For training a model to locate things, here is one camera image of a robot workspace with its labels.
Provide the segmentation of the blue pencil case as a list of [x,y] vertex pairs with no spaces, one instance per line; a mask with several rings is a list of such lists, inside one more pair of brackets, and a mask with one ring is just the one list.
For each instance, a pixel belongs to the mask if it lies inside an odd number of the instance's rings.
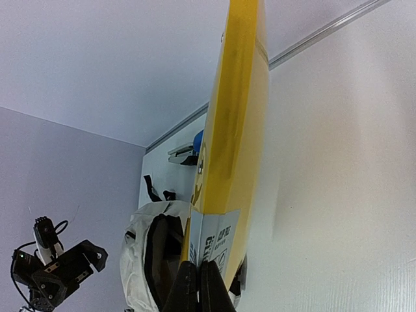
[[194,152],[197,154],[199,154],[201,150],[203,132],[204,130],[201,130],[200,132],[198,132],[193,139],[192,147],[193,147]]

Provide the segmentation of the yellow paper folder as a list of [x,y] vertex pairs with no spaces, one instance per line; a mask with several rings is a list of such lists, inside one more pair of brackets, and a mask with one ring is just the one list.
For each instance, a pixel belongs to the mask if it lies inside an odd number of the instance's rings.
[[269,68],[265,4],[231,1],[203,129],[181,258],[241,267],[263,151]]

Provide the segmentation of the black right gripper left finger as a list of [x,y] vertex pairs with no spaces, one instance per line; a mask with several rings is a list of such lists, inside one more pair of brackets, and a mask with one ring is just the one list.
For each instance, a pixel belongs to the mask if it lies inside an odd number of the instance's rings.
[[197,270],[195,264],[183,261],[162,312],[196,312]]

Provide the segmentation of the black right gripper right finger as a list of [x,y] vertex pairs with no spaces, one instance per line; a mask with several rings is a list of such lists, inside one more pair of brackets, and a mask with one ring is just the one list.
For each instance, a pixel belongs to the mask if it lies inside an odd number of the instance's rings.
[[198,311],[236,312],[217,264],[214,261],[204,261],[200,273]]

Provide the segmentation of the cream white backpack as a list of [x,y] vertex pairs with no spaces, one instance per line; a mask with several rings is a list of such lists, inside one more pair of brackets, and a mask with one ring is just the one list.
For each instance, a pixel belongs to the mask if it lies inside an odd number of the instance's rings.
[[231,189],[219,213],[202,214],[179,200],[157,200],[139,208],[125,231],[120,256],[127,305],[133,311],[162,311],[183,261],[196,266],[199,304],[201,265],[214,261],[236,310],[251,196],[250,190]]

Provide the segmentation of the silver stapler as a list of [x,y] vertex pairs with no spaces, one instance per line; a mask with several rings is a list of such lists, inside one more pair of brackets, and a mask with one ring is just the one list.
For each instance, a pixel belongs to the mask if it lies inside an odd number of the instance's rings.
[[189,142],[168,152],[168,162],[182,166],[196,166],[199,153],[194,149],[193,143]]

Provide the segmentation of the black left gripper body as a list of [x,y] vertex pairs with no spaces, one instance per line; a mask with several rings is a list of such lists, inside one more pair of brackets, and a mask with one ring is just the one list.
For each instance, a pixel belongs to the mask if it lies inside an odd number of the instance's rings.
[[72,248],[48,265],[29,253],[15,250],[11,276],[28,287],[26,301],[30,309],[52,311],[93,274],[93,266],[94,252],[83,248]]

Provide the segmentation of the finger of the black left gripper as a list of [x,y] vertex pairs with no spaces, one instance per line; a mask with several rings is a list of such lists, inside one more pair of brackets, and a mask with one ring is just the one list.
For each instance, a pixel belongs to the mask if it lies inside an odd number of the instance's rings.
[[60,256],[60,262],[64,265],[92,265],[98,272],[101,272],[107,262],[107,251],[89,240],[84,240],[73,248],[67,250]]

